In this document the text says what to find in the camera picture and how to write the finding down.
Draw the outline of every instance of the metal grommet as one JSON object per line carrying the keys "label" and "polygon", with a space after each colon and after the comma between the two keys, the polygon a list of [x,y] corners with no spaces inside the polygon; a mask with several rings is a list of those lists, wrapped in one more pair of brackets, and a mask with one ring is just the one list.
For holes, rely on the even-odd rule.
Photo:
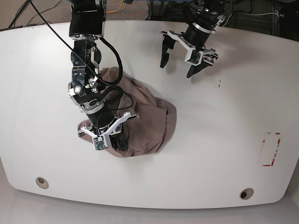
{"label": "metal grommet", "polygon": [[42,189],[47,189],[49,187],[48,182],[45,179],[43,179],[42,177],[38,177],[36,179],[36,184]]}
{"label": "metal grommet", "polygon": [[240,198],[242,200],[248,200],[253,196],[253,193],[254,193],[254,191],[252,188],[247,188],[240,193]]}

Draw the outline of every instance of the brown cloth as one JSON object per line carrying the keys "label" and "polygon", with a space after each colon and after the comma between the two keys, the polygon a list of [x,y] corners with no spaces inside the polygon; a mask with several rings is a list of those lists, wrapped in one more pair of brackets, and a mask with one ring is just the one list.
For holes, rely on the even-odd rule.
{"label": "brown cloth", "polygon": [[[118,68],[104,69],[100,73],[105,81],[112,82],[118,76]],[[123,158],[156,153],[172,137],[177,121],[175,106],[164,99],[154,97],[143,84],[130,77],[123,76],[117,86],[134,99],[134,105],[131,108],[117,111],[117,114],[122,115],[125,111],[130,111],[131,114],[137,113],[139,118],[123,123],[124,138],[128,140],[127,151],[114,148],[108,148],[106,151]],[[106,99],[113,99],[115,96],[116,92],[113,91],[106,96]],[[129,97],[123,95],[113,106],[122,108],[130,103]],[[90,120],[83,121],[78,125],[78,130],[81,126],[90,126],[90,124]],[[92,143],[90,136],[84,135],[82,138]]]}

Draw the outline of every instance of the table surface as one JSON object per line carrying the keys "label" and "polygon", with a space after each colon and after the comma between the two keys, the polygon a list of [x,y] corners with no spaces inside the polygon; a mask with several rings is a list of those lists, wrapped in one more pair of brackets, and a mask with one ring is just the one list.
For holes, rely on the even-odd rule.
{"label": "table surface", "polygon": [[[126,159],[95,151],[77,137],[77,124],[86,116],[67,95],[69,49],[46,26],[1,32],[0,156],[9,183],[45,196],[139,208],[280,200],[299,158],[299,43],[220,28],[206,43],[219,59],[187,79],[189,65],[179,44],[165,69],[159,68],[160,31],[179,33],[186,26],[106,23],[105,37],[118,50],[125,74],[146,83],[178,112],[175,133],[159,153]],[[53,25],[73,45],[68,27]],[[98,47],[100,65],[116,66],[112,52],[100,42]],[[49,188],[39,188],[37,177]],[[254,195],[241,200],[246,188]]]}

